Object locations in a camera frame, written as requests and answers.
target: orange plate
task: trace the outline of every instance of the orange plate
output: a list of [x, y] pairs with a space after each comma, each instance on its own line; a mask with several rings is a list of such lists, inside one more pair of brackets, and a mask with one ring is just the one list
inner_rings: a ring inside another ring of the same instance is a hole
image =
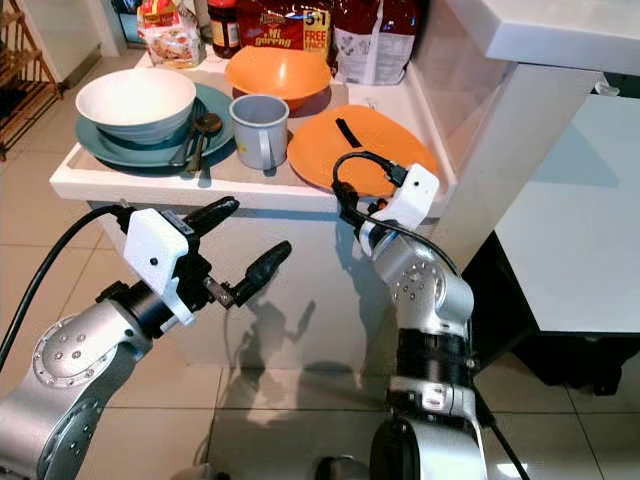
[[[351, 147], [336, 125], [338, 118], [344, 118], [362, 148]], [[433, 154], [408, 130], [359, 105], [344, 105], [313, 117], [294, 134], [287, 157], [304, 180], [330, 189], [336, 160], [357, 150], [369, 150], [402, 166], [419, 163], [433, 173], [438, 170]], [[380, 167], [362, 158], [343, 163], [340, 180], [349, 182], [362, 195], [388, 196], [394, 189]]]
[[319, 53], [244, 47], [229, 60], [225, 78], [242, 92], [280, 97], [295, 110], [327, 88], [331, 72]]

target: food package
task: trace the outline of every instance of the food package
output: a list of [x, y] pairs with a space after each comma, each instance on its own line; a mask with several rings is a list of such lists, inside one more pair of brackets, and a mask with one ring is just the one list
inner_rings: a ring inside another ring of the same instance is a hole
[[182, 0], [144, 0], [138, 7], [138, 35], [154, 65], [189, 68], [206, 57], [196, 16]]
[[335, 0], [336, 78], [366, 85], [399, 83], [420, 18], [418, 0]]
[[279, 47], [322, 53], [331, 46], [331, 0], [238, 0], [243, 47]]

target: orange bowl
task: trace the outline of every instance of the orange bowl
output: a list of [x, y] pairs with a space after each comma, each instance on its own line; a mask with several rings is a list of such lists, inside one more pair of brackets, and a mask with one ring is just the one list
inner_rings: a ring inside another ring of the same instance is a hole
[[331, 72], [320, 53], [244, 47], [229, 61], [225, 78], [242, 92], [280, 97], [295, 110], [327, 88]]

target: teal plate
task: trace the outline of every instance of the teal plate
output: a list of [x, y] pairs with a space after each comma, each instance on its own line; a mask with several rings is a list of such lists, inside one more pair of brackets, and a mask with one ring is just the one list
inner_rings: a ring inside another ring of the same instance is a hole
[[[222, 148], [233, 138], [232, 120], [229, 115], [231, 98], [215, 88], [196, 83], [195, 102], [194, 108], [215, 113], [222, 120], [222, 130], [204, 141], [202, 155], [206, 156]], [[79, 115], [76, 122], [76, 138], [80, 145], [98, 160], [109, 164], [124, 167], [166, 167], [182, 145], [187, 129], [188, 125], [184, 125], [170, 139], [157, 145], [139, 145], [108, 135], [99, 130], [95, 123]], [[187, 148], [187, 162], [195, 153], [198, 138], [196, 132]]]

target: white countertop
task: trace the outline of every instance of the white countertop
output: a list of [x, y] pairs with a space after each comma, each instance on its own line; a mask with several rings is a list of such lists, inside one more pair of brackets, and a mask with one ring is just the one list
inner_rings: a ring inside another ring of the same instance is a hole
[[[222, 73], [227, 61], [210, 55], [194, 70]], [[138, 67], [151, 66], [144, 56]], [[371, 87], [347, 84], [349, 103], [373, 106], [402, 124], [420, 141], [428, 145], [440, 164], [440, 193], [429, 213], [439, 216], [456, 183], [446, 150], [438, 136], [435, 122], [421, 97], [418, 81], [410, 66], [405, 79], [395, 86]], [[306, 186], [297, 180], [291, 185], [271, 182], [246, 182], [216, 179], [203, 185], [197, 178], [179, 175], [133, 175], [111, 169], [83, 169], [74, 164], [83, 149], [76, 144], [51, 177], [54, 190], [63, 198], [87, 201], [163, 203], [173, 205], [204, 205], [220, 195], [235, 195], [244, 208], [307, 212], [335, 212], [337, 203], [332, 194]]]
[[640, 333], [639, 123], [591, 96], [496, 227], [542, 331]]
[[446, 0], [490, 58], [640, 75], [637, 0]]

